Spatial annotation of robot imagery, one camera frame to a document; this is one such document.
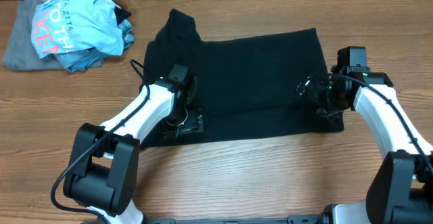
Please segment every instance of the white casing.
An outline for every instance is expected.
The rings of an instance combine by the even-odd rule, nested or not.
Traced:
[[[127,209],[121,215],[115,217],[111,217],[105,211],[93,206],[90,206],[89,209],[101,213],[109,224],[142,224],[144,218],[143,213],[135,207],[132,200],[129,202]]]
[[[146,87],[143,87],[140,94],[135,98],[121,113],[114,118],[104,122],[101,126],[105,131],[111,130],[122,119],[128,116],[135,108],[138,107],[147,95]],[[132,135],[135,139],[143,142],[149,132],[163,118],[168,116],[173,109],[175,94],[168,91],[167,88],[159,85],[150,85],[150,97],[146,104],[131,119],[125,122],[123,127],[117,129],[114,133],[117,135]],[[105,153],[106,158],[113,159],[113,155]]]
[[[433,150],[424,138],[418,133],[412,122],[401,108],[394,88],[386,85],[371,85],[384,94],[399,110],[410,128],[413,136],[418,139],[418,144],[426,155]],[[410,143],[406,130],[398,119],[394,110],[371,89],[360,87],[353,103],[355,110],[364,118],[376,141],[382,159],[388,152],[405,150],[410,154],[419,154],[415,146]],[[352,204],[339,204],[333,211],[334,224],[370,224],[367,216],[365,201]]]

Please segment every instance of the pile of clothes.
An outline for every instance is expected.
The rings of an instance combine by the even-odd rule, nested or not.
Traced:
[[[113,0],[21,1],[3,64],[69,72],[100,67],[134,41],[130,16]]]

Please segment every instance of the black fabric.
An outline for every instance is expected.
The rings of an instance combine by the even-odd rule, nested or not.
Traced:
[[[119,7],[114,7],[114,14],[116,15],[116,22],[119,25],[121,22],[131,17],[131,13]]]
[[[143,146],[256,139],[344,129],[316,115],[316,105],[294,92],[307,76],[327,68],[314,28],[278,35],[203,42],[194,19],[173,9],[145,55],[147,82],[169,74],[174,63],[198,79],[191,109],[203,109],[202,134],[161,139],[156,127]]]

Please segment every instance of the light brown wood surface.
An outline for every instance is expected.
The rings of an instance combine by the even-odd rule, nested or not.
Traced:
[[[315,27],[328,68],[337,50],[367,48],[373,71],[392,79],[405,112],[433,141],[433,0],[118,0],[133,13],[136,42],[102,68],[12,72],[0,68],[0,223],[79,223],[49,199],[68,164],[76,130],[100,124],[137,95],[130,58],[171,8],[196,19],[205,41]],[[17,3],[0,2],[3,56]],[[140,154],[134,201],[149,218],[286,217],[362,200],[381,158],[367,125],[344,113],[342,133],[150,148]],[[63,204],[76,204],[62,196]]]

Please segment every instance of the red letter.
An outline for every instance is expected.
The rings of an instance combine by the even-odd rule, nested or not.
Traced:
[[[52,51],[52,50],[54,50],[54,52],[52,53],[57,54],[57,52],[59,51],[59,46],[56,45],[55,47],[51,47],[49,49],[43,50],[41,51],[41,54],[48,53],[48,51]]]
[[[40,27],[44,27],[44,28],[46,28],[47,30],[49,30],[48,27],[46,27],[45,25],[42,24],[43,22],[46,22],[46,21],[48,21],[47,18],[42,19],[42,20],[39,20],[38,22],[36,22],[36,24],[37,24],[38,26],[37,26],[37,27],[35,28],[35,30],[33,31],[33,34],[36,34],[36,32],[38,32],[38,30],[39,30]]]
[[[43,43],[44,43],[45,45],[48,45],[48,44],[47,44],[47,41],[45,40],[45,38],[47,38],[47,37],[49,37],[49,38],[51,39],[51,42],[54,43],[54,40],[53,40],[53,37],[51,36],[51,34],[42,35],[42,36],[39,36],[39,37],[36,37],[36,38],[35,38],[35,41],[36,41],[36,43],[38,43],[39,48],[41,48],[41,44],[39,43],[39,40],[40,40],[40,39],[43,40]]]

